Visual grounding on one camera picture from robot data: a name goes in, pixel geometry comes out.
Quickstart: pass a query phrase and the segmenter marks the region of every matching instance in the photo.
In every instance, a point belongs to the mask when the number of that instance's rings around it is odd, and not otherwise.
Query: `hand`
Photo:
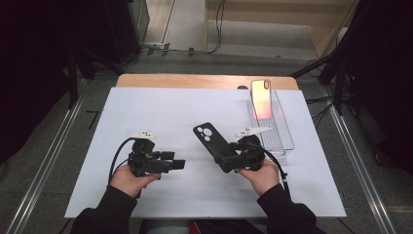
[[[124,165],[116,170],[110,181],[110,185],[134,198],[142,188],[146,188],[149,183],[160,177],[160,174],[149,174],[142,177],[136,177],[131,172],[130,166]]]
[[[280,183],[279,168],[268,159],[264,159],[258,171],[238,169],[238,173],[251,182],[252,187],[259,196]]]

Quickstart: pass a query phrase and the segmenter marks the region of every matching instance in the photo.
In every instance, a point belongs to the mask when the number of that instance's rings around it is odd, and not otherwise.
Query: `phone case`
[[[224,173],[231,172],[231,170],[224,168],[220,164],[223,157],[238,155],[227,140],[225,140],[225,138],[209,122],[195,127],[193,131],[207,151],[212,155],[215,163],[219,164],[222,171]]]
[[[251,98],[256,119],[270,119],[272,117],[270,80],[252,81]]]

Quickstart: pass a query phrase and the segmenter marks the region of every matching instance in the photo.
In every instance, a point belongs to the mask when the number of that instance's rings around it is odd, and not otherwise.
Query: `sleeve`
[[[280,184],[272,187],[258,198],[258,204],[268,217],[269,234],[318,234],[317,218],[304,204],[294,204]]]
[[[73,222],[70,233],[129,233],[136,200],[108,185],[96,209],[84,209]]]

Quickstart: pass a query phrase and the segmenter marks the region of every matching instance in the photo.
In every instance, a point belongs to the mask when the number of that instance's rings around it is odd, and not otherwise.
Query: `wooden edge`
[[[194,74],[123,74],[116,87],[237,89],[263,79],[270,80],[274,90],[298,90],[292,77]]]

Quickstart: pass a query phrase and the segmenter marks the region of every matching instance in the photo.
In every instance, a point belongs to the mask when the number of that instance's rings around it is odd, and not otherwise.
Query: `gray floor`
[[[304,43],[307,41],[306,38],[300,38],[299,40]],[[169,42],[172,45],[178,44],[177,41]],[[217,54],[198,54],[188,57],[187,54],[182,52],[169,52],[167,56],[162,57],[159,52],[155,52],[151,56],[140,56],[124,68],[128,73],[285,76],[302,68],[308,60],[314,59],[313,52],[306,51],[307,49],[299,53],[300,50],[297,49],[297,53],[292,53],[292,50],[288,49],[289,46],[284,46],[282,50],[272,51],[269,55],[251,54],[251,51],[256,52],[253,48],[249,50],[248,47],[238,45],[238,48],[244,48],[244,50],[237,49],[233,51],[228,49],[229,47],[226,44],[230,44],[230,42],[227,42],[222,45]],[[245,40],[245,42],[257,45],[253,41]],[[312,71],[314,75],[317,75],[317,73],[317,70]],[[57,154],[54,166],[40,196],[34,203],[34,209],[22,233],[58,233],[66,222],[63,217],[64,212],[97,124],[95,122],[91,126],[94,115],[89,112],[102,110],[108,92],[111,87],[116,85],[117,78],[118,76],[112,71],[103,69],[99,70],[94,80],[87,82],[88,85],[79,112],[71,130],[68,132],[66,141]],[[322,96],[317,79],[311,75],[303,76],[297,82],[305,98],[320,98]],[[0,217],[2,220],[0,222],[0,233],[6,233],[18,211],[25,191],[36,176],[45,155],[48,154],[49,146],[52,144],[67,113],[67,104],[68,96],[65,96],[38,126],[25,147],[7,162],[7,171],[0,180]],[[324,108],[324,102],[309,105],[313,115]],[[369,144],[358,120],[352,116],[346,107],[343,107],[343,110],[349,131],[384,205],[389,211],[397,233],[413,233],[413,176],[397,166],[389,168],[379,166],[375,161],[373,148]],[[337,218],[319,218],[319,226],[327,233],[352,233],[352,231],[354,233],[381,233],[343,141],[329,113],[322,119],[318,127],[318,134],[348,214],[347,217],[341,220]],[[4,170],[5,164],[0,166],[0,175]],[[132,230],[137,230],[139,222],[140,220],[137,218],[132,220]],[[70,226],[66,228],[64,233],[68,233],[69,229]]]

